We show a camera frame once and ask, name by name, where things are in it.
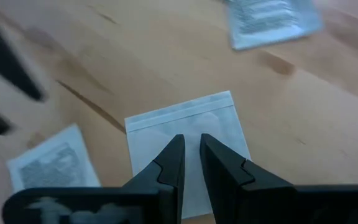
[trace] black plastic tool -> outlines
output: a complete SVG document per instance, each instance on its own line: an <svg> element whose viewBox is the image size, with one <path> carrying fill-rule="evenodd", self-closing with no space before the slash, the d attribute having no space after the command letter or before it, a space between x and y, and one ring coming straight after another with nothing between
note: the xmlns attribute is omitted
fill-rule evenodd
<svg viewBox="0 0 358 224"><path fill-rule="evenodd" d="M209 134L200 156L217 224L358 223L358 185L292 185Z"/></svg>
<svg viewBox="0 0 358 224"><path fill-rule="evenodd" d="M176 135L121 188L29 189L13 195L2 217L16 223L179 224L185 177L185 138Z"/></svg>

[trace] wood grain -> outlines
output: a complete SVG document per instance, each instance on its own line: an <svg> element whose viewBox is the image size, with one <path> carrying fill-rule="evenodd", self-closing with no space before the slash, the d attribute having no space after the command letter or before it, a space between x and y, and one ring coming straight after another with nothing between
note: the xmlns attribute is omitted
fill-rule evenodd
<svg viewBox="0 0 358 224"><path fill-rule="evenodd" d="M233 52L220 1L0 0L1 30L51 93L44 105L25 103L25 117L11 110L11 99L25 101L20 94L0 96L0 110L20 127L0 139L2 159L37 141L34 133L47 138L86 121L82 129L109 132L84 130L95 139L88 148L99 176L121 184L127 159L109 165L120 167L113 174L99 164L127 158L125 117L231 90L254 162L294 184L358 183L358 1L338 2L317 1L320 33ZM104 157L98 148L108 146L123 150Z"/></svg>

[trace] wooden table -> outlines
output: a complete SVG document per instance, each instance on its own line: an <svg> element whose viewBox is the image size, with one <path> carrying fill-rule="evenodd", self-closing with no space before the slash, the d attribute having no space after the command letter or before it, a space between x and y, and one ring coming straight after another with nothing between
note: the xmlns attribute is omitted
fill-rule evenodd
<svg viewBox="0 0 358 224"><path fill-rule="evenodd" d="M125 117L224 90L258 165L294 184L358 183L358 1L316 3L324 31L233 52L217 0L0 0L1 31L49 95L34 103L0 81L16 126L0 137L0 209L6 161L70 123L103 185L120 186Z"/></svg>

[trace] white envelope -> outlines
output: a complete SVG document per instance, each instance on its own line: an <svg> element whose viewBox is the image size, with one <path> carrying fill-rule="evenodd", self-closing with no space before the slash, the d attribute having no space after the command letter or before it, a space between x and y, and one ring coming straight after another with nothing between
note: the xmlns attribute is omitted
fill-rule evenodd
<svg viewBox="0 0 358 224"><path fill-rule="evenodd" d="M200 161L200 139L208 133L241 156L250 154L230 91L125 119L132 171L143 170L176 134L186 142L182 218L212 213Z"/></svg>

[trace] white paper packet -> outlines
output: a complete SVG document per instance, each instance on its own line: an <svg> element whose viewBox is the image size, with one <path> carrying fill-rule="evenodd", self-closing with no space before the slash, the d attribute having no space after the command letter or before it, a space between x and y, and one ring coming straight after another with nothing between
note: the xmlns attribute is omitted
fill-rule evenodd
<svg viewBox="0 0 358 224"><path fill-rule="evenodd" d="M14 192L34 187L100 187L76 124L7 163Z"/></svg>
<svg viewBox="0 0 358 224"><path fill-rule="evenodd" d="M155 159L176 134L185 135L182 218L212 213L200 161L202 133L211 134L250 159L230 91L126 118L125 125L134 176Z"/></svg>
<svg viewBox="0 0 358 224"><path fill-rule="evenodd" d="M310 35L323 27L312 0L228 0L232 47L244 50Z"/></svg>

